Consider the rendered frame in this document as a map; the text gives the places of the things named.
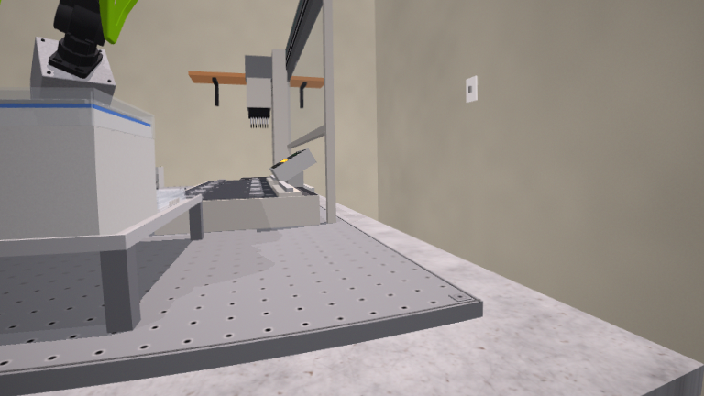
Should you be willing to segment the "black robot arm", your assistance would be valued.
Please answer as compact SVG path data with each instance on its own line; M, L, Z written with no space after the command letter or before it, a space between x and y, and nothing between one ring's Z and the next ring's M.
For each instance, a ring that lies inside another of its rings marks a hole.
M99 0L60 0L53 26L65 36L49 57L49 65L87 78L103 58L96 48L105 42Z

